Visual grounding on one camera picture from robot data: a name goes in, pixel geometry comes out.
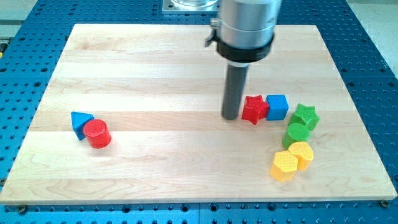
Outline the black clamp ring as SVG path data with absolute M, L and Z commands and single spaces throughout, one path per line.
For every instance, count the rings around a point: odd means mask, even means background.
M 212 29 L 210 36 L 205 39 L 205 47 L 209 47 L 212 42 L 216 42 L 216 51 L 225 59 L 238 63 L 252 63 L 262 60 L 269 54 L 273 40 L 274 35 L 272 35 L 271 40 L 262 47 L 256 49 L 238 49 L 223 42 L 217 37 L 217 30 Z

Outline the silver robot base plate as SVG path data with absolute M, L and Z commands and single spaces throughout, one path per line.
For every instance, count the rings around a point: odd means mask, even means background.
M 213 12 L 219 8 L 219 0 L 161 0 L 163 12 Z

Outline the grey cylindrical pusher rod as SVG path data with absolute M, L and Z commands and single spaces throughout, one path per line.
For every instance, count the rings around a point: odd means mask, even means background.
M 221 115 L 224 119 L 238 117 L 248 72 L 248 63 L 228 62 Z

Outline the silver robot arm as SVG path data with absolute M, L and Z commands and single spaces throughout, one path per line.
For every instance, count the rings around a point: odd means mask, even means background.
M 214 42 L 228 62 L 221 107 L 226 120 L 238 117 L 249 65 L 271 51 L 281 5 L 282 0 L 225 0 L 210 22 L 205 47 Z

